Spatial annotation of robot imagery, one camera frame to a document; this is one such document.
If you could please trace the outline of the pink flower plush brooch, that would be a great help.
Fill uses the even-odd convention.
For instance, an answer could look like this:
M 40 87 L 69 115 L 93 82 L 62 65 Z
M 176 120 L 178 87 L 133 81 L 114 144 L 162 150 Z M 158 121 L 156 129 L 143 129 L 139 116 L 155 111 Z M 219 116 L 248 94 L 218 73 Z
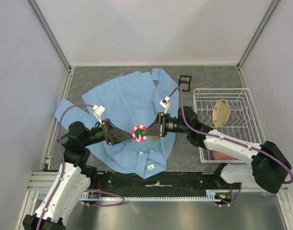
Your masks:
M 132 130 L 133 140 L 136 142 L 144 142 L 147 137 L 143 135 L 143 131 L 146 130 L 146 127 L 143 125 L 137 125 Z

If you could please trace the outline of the light blue shirt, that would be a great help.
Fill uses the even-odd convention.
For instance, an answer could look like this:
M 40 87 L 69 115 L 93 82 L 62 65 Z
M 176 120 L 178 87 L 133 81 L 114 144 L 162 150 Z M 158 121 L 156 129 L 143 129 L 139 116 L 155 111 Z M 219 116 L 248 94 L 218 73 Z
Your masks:
M 163 69 L 136 71 L 96 86 L 82 99 L 85 104 L 105 107 L 102 119 L 110 119 L 113 125 L 130 133 L 137 125 L 151 125 L 157 114 L 165 110 L 159 102 L 177 86 Z M 131 139 L 114 146 L 103 141 L 88 149 L 111 169 L 146 179 L 166 170 L 175 138 L 174 133 L 168 133 L 157 141 Z

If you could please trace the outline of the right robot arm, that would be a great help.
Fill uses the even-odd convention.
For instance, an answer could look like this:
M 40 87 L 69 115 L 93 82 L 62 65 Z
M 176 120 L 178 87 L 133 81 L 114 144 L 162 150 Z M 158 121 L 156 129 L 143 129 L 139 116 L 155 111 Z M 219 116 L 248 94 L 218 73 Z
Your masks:
M 256 183 L 270 193 L 279 192 L 283 184 L 293 182 L 291 165 L 276 144 L 266 141 L 252 143 L 222 134 L 201 123 L 189 106 L 178 110 L 178 117 L 158 113 L 155 121 L 142 131 L 135 131 L 137 140 L 147 137 L 163 138 L 168 133 L 185 133 L 195 147 L 217 151 L 240 161 L 240 164 L 221 164 L 212 177 L 215 187 L 225 188 L 233 183 Z

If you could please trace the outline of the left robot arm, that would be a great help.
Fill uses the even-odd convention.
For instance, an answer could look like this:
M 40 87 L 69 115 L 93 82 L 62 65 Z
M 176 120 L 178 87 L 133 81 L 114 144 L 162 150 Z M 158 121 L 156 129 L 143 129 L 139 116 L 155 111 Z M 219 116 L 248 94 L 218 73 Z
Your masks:
M 81 195 L 99 181 L 96 167 L 86 164 L 90 156 L 87 147 L 102 141 L 112 146 L 133 136 L 106 119 L 100 127 L 91 129 L 80 121 L 73 122 L 66 137 L 61 145 L 62 162 L 56 179 L 34 214 L 24 217 L 25 230 L 64 230 Z

